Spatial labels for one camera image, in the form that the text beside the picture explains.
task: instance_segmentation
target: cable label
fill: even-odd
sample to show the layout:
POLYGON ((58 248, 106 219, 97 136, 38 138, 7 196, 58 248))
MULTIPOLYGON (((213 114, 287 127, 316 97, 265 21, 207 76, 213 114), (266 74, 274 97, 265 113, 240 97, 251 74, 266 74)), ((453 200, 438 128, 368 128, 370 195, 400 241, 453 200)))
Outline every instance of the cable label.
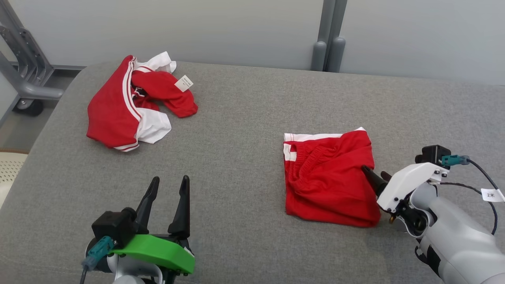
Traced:
POLYGON ((500 190, 481 188, 482 199, 489 202, 505 202, 500 190))

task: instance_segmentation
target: teal connector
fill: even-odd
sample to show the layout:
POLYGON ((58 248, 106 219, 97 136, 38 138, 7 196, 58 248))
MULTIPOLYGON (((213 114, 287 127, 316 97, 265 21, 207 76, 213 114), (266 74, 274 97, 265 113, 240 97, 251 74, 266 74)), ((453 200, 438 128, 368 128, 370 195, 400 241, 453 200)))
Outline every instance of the teal connector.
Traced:
POLYGON ((459 155, 450 155, 450 156, 442 156, 441 164, 443 166, 454 166, 454 165, 468 165, 467 161, 469 157, 467 155, 459 156, 459 155))
POLYGON ((82 267, 86 271, 92 271, 100 259, 106 256, 114 248, 114 241, 111 237, 105 236, 96 243, 88 252, 88 256, 81 262, 82 267))

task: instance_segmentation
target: gray cushion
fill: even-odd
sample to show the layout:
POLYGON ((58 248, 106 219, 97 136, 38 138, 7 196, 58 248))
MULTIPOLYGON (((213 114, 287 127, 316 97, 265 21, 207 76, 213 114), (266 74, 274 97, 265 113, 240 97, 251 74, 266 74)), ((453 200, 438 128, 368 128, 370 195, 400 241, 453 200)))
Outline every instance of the gray cushion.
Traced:
MULTIPOLYGON (((164 233, 182 176, 191 178, 194 275, 178 283, 436 283, 414 255, 416 241, 387 223, 355 228, 307 222, 284 211, 283 133, 370 136, 377 170, 394 173, 426 145, 474 158, 505 183, 505 88, 425 79, 362 76, 179 62, 199 106, 169 113, 173 130, 130 153, 86 137, 86 107, 119 62, 84 69, 40 134, 0 210, 0 279, 78 283, 80 261, 105 210, 136 207, 161 178, 149 229, 164 233)), ((490 187, 471 166, 450 181, 490 187)), ((465 188, 440 194, 491 229, 489 205, 465 188)), ((503 204, 498 214, 505 218, 503 204)), ((505 248, 505 226, 496 235, 505 248)), ((86 283, 112 283, 89 273, 86 283)))

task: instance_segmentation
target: clothing tag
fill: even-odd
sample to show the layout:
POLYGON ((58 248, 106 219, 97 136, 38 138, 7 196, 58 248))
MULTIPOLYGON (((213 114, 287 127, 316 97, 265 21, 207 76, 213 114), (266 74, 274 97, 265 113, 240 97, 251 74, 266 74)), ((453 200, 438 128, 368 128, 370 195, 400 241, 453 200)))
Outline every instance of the clothing tag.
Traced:
POLYGON ((495 190, 494 188, 491 190, 481 188, 480 192, 482 192, 482 199, 484 201, 505 202, 505 199, 503 198, 503 194, 501 194, 500 190, 495 190))
POLYGON ((186 91, 189 89, 189 87, 193 86, 193 82, 191 82, 191 80, 189 80, 189 78, 184 75, 179 79, 179 81, 175 83, 175 86, 178 87, 181 91, 186 91))

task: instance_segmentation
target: folded red shorts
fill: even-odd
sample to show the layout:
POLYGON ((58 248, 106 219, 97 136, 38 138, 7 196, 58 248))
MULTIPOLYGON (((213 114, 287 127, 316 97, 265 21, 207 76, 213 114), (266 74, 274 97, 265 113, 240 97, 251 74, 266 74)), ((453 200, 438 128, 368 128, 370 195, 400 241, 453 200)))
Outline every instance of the folded red shorts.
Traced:
POLYGON ((379 206, 361 166, 374 168, 372 143, 345 134, 284 134, 286 213, 305 220, 375 226, 379 206))

